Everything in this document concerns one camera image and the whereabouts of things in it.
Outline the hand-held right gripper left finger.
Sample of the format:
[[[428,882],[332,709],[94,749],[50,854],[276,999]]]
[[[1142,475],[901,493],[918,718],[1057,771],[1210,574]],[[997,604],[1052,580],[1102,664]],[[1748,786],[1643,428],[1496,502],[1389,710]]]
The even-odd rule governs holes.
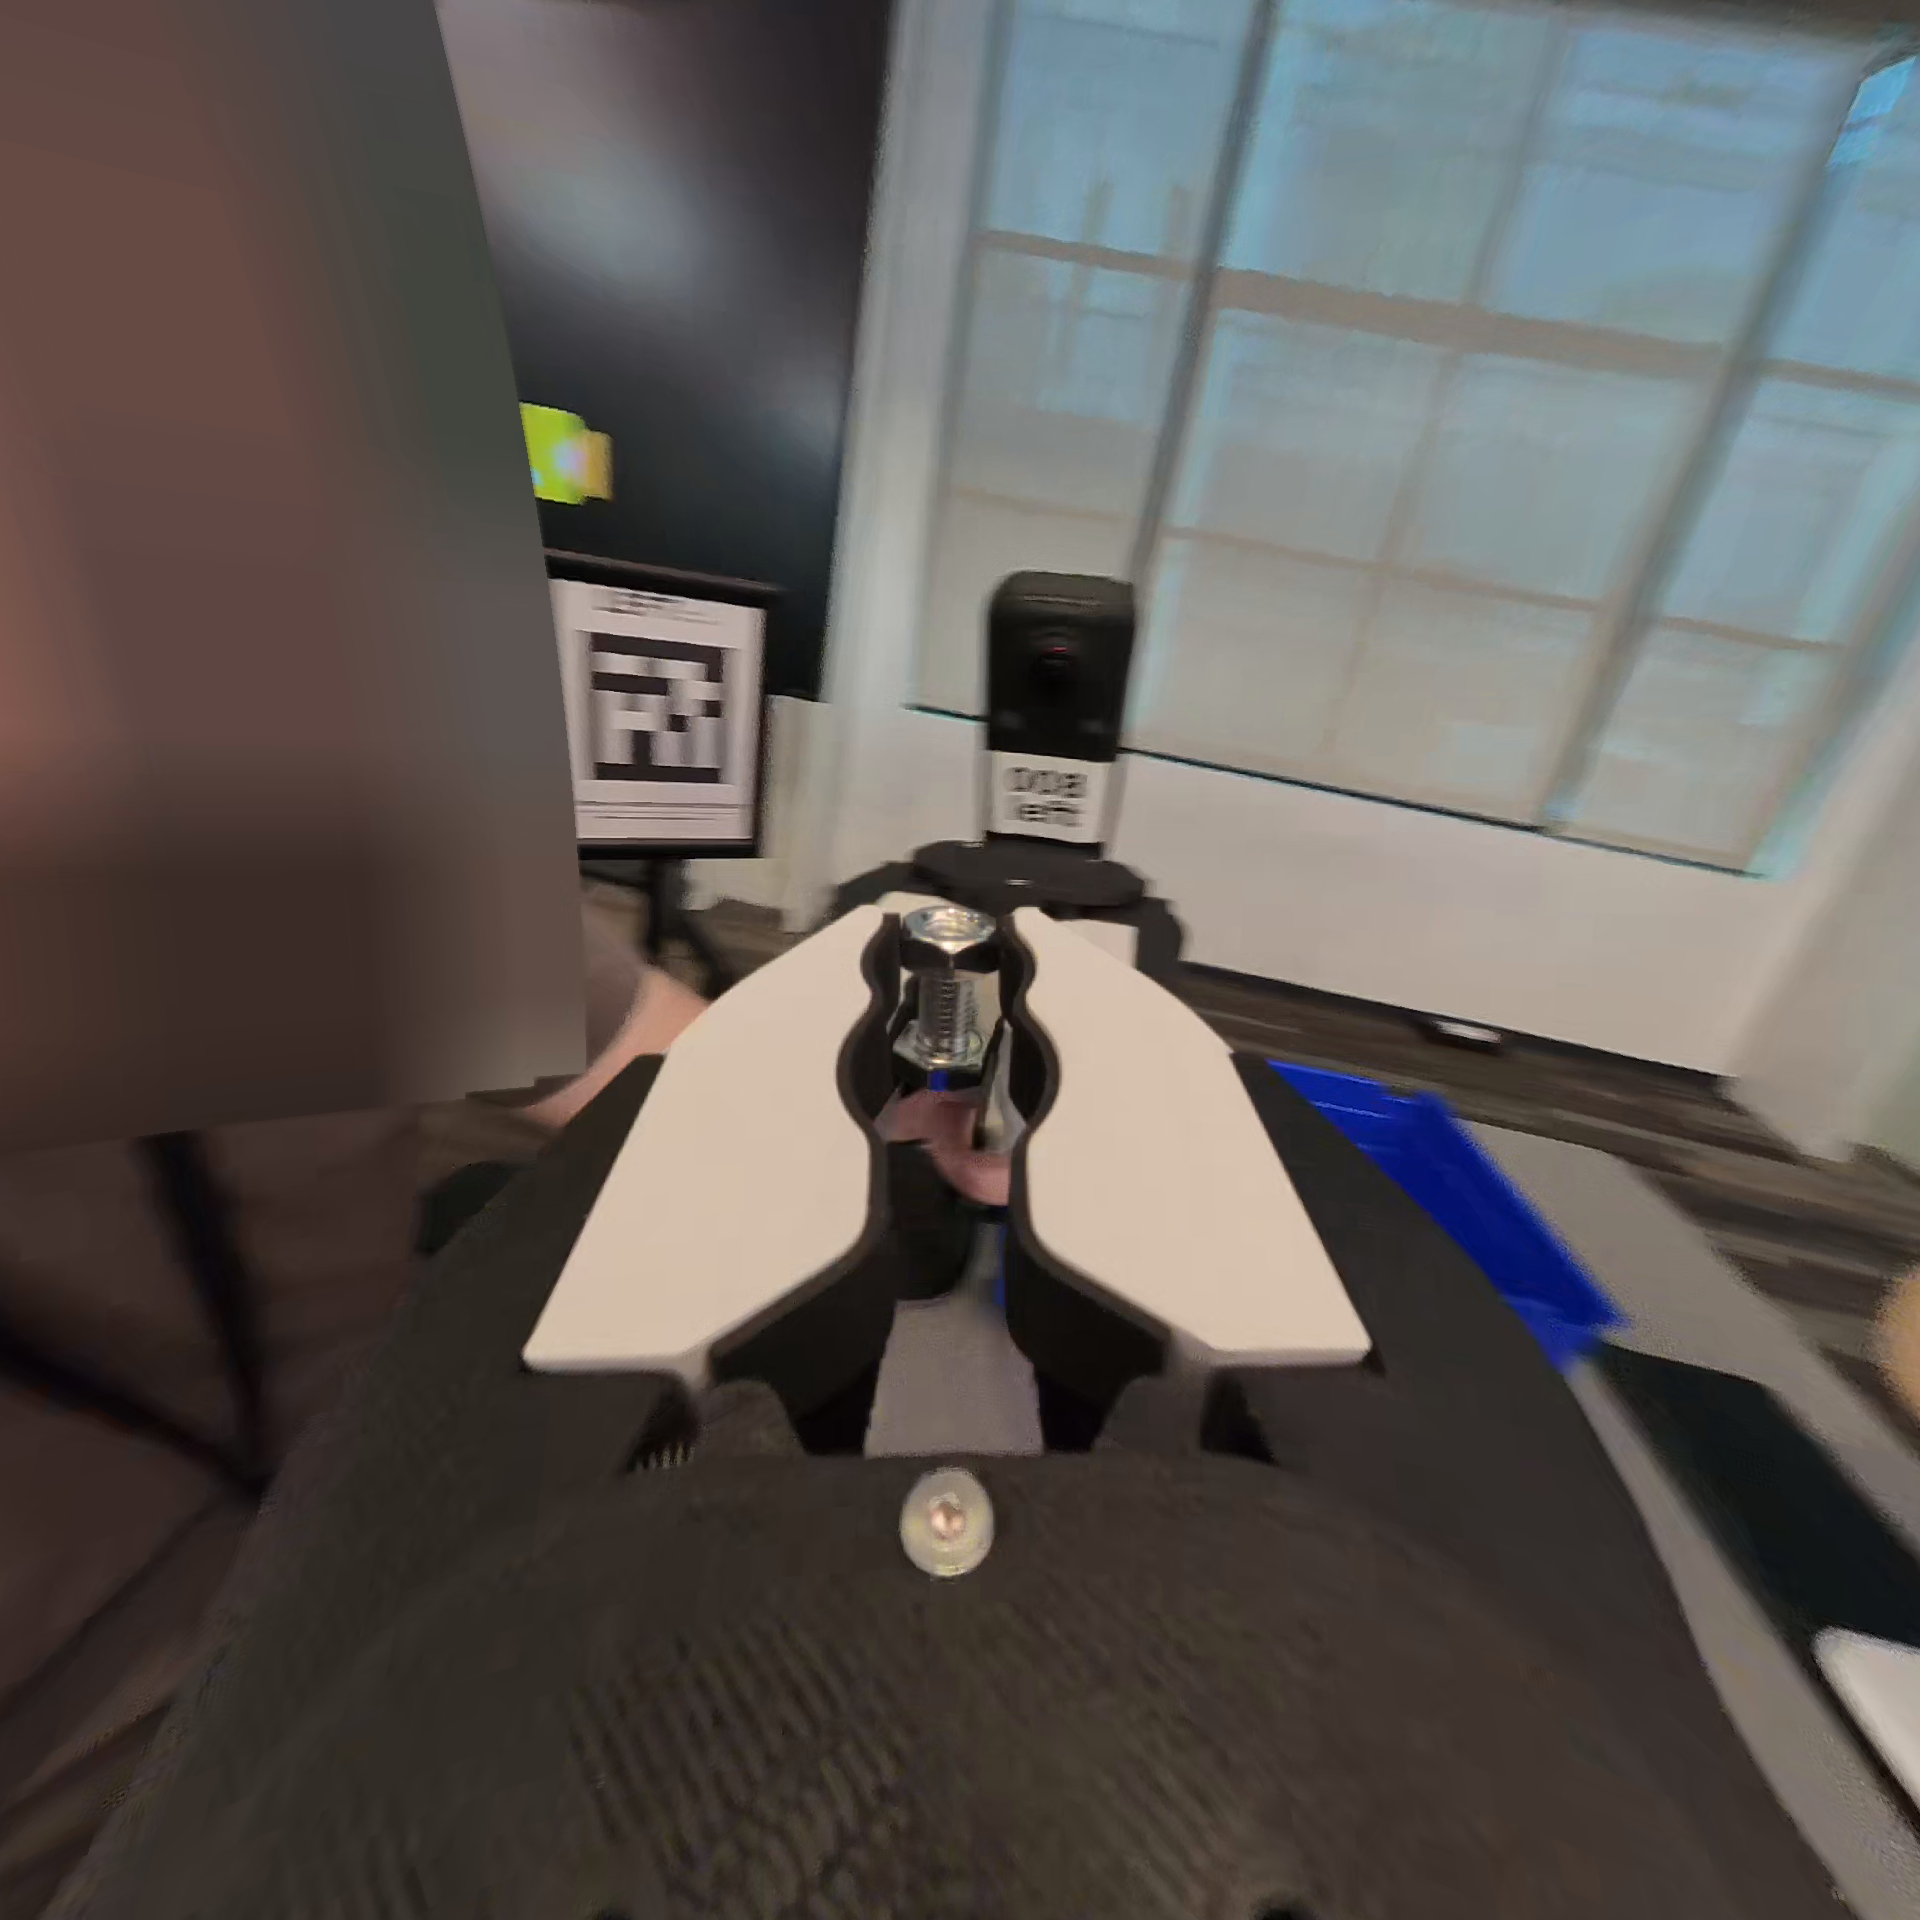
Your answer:
[[[614,1022],[634,984],[601,957],[590,1004]],[[705,1018],[625,1070],[652,1078],[521,1343],[529,1376],[764,1387],[808,1451],[870,1448],[899,1303],[881,1139],[899,988],[899,919],[865,902],[702,991]],[[578,1078],[536,1116],[586,1119]]]

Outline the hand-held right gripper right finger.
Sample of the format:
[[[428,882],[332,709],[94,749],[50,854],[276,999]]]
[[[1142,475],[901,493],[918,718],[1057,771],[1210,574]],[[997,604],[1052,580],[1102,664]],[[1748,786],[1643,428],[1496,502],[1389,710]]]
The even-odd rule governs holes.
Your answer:
[[[1372,1359],[1267,1132],[1274,1072],[1085,920],[1021,904],[1002,938],[1002,1316],[1037,1448],[1090,1448],[1140,1381]]]

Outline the silver hex bolt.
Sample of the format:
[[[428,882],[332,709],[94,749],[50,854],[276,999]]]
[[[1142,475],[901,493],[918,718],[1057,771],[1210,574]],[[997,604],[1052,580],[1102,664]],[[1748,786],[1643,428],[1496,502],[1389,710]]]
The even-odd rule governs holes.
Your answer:
[[[904,1092],[970,1092],[988,1078],[992,1022],[979,1012],[981,983],[989,975],[910,975],[894,1036],[896,1082]]]

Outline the person's left forearm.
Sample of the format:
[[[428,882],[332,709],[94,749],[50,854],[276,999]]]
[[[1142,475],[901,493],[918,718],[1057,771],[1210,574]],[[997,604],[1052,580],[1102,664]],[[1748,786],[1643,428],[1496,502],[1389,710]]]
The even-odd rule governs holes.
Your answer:
[[[601,1040],[593,1043],[593,1060],[572,1090],[573,1110],[598,1096],[637,1060],[667,1053],[707,1008],[708,999],[688,983],[653,965],[637,965],[618,1020]]]

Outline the person's left hand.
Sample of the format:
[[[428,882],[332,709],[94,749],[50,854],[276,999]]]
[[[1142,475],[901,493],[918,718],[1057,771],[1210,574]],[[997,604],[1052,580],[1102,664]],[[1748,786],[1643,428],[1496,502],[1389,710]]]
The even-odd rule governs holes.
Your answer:
[[[1013,1188],[1013,1155],[981,1133],[984,1108],[971,1099],[914,1095],[896,1108],[896,1140],[914,1146],[941,1182],[979,1210],[1004,1210]]]

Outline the large blue plastic bin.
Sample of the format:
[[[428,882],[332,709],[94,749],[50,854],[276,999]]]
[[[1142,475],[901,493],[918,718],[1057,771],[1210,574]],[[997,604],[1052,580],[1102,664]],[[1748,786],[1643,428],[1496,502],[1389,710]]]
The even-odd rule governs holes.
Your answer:
[[[1626,1312],[1443,1096],[1354,1072],[1270,1067],[1476,1261],[1562,1371],[1626,1328]]]

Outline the black sign easel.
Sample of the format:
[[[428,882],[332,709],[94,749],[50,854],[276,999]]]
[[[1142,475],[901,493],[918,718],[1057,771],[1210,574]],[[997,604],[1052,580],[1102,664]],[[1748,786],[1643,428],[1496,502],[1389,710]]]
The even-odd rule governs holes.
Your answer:
[[[683,854],[658,854],[640,863],[642,954],[652,966],[662,966],[672,950],[682,950],[708,973],[728,968],[728,957],[713,944],[705,912],[688,901],[688,862]]]

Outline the large paned window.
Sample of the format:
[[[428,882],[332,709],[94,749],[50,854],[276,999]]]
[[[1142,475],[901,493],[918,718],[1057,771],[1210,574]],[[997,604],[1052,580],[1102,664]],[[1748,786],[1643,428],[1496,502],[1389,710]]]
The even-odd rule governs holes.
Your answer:
[[[976,23],[908,702],[1104,574],[1138,752],[1790,869],[1916,639],[1916,23]]]

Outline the black framed marker sign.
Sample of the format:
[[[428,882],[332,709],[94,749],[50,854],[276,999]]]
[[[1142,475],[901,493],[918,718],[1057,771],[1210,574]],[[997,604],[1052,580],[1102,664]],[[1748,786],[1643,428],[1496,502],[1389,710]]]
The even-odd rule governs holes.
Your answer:
[[[760,858],[777,588],[555,546],[544,571],[578,853]]]

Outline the yellow-green sticker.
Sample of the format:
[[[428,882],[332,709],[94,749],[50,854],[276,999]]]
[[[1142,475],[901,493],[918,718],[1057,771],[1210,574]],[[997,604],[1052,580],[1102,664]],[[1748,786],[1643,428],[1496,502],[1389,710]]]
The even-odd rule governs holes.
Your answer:
[[[562,508],[614,498],[614,452],[605,431],[540,403],[520,407],[536,498]]]

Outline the large black monitor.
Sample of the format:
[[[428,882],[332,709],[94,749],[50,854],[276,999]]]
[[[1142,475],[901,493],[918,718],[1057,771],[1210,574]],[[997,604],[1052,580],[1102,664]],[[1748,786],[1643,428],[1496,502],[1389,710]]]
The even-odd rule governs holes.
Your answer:
[[[517,396],[611,446],[547,546],[776,591],[824,683],[886,2],[445,2]]]

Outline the white flat object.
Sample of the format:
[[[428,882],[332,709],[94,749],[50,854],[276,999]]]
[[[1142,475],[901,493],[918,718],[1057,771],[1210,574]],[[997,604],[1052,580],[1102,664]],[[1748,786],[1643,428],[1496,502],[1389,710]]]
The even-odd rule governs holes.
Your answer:
[[[1814,1664],[1890,1781],[1918,1808],[1918,1648],[1821,1627]]]

